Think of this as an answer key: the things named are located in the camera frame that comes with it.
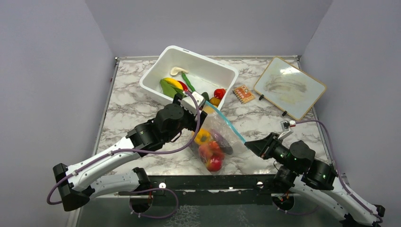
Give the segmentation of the orange carrot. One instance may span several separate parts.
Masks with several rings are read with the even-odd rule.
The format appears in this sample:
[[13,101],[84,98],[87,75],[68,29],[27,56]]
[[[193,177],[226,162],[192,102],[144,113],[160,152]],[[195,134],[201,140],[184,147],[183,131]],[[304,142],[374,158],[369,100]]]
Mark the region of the orange carrot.
[[225,153],[220,148],[219,144],[216,141],[211,141],[209,143],[209,149],[212,151],[214,156],[219,157],[220,159],[224,160]]

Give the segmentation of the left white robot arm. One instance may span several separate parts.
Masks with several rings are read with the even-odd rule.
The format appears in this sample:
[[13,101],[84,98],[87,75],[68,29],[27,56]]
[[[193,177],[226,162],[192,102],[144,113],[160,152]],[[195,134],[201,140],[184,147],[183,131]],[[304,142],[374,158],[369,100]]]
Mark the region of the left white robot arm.
[[[108,175],[108,172],[147,154],[162,155],[161,148],[175,142],[183,130],[198,133],[207,117],[202,110],[205,102],[198,92],[176,94],[173,102],[159,110],[154,118],[135,126],[106,150],[76,164],[55,165],[52,170],[56,185],[49,192],[47,203],[60,203],[65,211],[73,211],[98,196],[129,191],[145,193],[150,182],[143,168],[136,167],[122,175]],[[60,202],[51,201],[55,190],[59,192]]]

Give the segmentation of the peach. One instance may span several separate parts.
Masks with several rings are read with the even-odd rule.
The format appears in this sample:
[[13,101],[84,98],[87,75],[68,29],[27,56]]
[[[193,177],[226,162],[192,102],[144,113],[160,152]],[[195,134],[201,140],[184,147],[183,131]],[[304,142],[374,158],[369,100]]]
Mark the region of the peach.
[[203,143],[198,148],[198,154],[202,159],[207,161],[213,156],[213,151],[209,148],[208,143]]

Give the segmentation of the clear zip top bag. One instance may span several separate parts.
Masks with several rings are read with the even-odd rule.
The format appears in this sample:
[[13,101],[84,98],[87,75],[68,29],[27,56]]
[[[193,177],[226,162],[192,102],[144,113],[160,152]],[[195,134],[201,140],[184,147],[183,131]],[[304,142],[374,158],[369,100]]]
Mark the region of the clear zip top bag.
[[247,151],[245,140],[217,107],[206,102],[202,111],[207,116],[189,149],[210,174],[228,174]]

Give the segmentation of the red apple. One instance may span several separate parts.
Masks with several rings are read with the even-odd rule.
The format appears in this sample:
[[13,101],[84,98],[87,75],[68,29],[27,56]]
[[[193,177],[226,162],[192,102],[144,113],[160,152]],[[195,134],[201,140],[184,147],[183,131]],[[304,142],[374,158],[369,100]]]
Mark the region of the red apple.
[[218,172],[223,165],[223,160],[220,157],[213,156],[206,162],[206,168],[210,172]]

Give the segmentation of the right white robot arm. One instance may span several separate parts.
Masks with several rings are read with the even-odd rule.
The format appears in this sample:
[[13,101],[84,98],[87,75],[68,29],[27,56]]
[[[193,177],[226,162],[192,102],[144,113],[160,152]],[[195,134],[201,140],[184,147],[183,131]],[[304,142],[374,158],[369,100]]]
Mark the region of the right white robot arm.
[[331,212],[341,222],[378,227],[385,209],[358,196],[348,187],[332,165],[315,159],[315,151],[302,140],[289,148],[276,133],[245,146],[262,159],[273,158],[281,164],[272,184],[276,191],[303,195]]

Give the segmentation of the dark eggplant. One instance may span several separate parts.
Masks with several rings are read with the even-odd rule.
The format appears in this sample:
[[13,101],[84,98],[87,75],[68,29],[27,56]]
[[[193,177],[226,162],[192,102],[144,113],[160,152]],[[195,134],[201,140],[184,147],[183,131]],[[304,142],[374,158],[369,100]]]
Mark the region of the dark eggplant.
[[211,129],[209,132],[212,135],[214,141],[216,141],[219,144],[220,148],[223,150],[224,153],[226,153],[228,155],[233,154],[233,148],[231,147],[229,142],[220,133],[218,133],[214,129]]

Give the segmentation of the orange bell pepper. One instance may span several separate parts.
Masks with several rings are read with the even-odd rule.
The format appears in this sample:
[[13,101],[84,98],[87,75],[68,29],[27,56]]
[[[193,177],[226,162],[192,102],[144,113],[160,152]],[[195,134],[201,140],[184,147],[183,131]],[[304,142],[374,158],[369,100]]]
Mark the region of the orange bell pepper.
[[197,145],[207,144],[213,141],[213,137],[208,130],[199,129],[198,133],[195,136],[194,142]]

